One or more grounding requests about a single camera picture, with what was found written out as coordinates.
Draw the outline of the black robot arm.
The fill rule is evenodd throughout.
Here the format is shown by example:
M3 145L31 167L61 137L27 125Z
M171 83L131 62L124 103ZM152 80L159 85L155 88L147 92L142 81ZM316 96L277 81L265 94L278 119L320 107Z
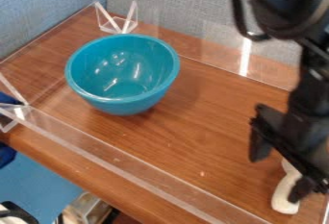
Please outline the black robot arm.
M278 151L300 171L285 199L329 193L329 0L231 0L238 32L253 41L271 38L301 45L298 83L287 109L255 106L249 159Z

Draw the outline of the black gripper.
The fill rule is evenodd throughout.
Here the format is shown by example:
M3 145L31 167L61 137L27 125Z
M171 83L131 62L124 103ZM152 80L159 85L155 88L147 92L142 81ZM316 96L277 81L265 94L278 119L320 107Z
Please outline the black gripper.
M258 104L249 125L249 160L259 162L277 150L302 175L287 201L297 203L312 192L329 193L329 115L279 112Z

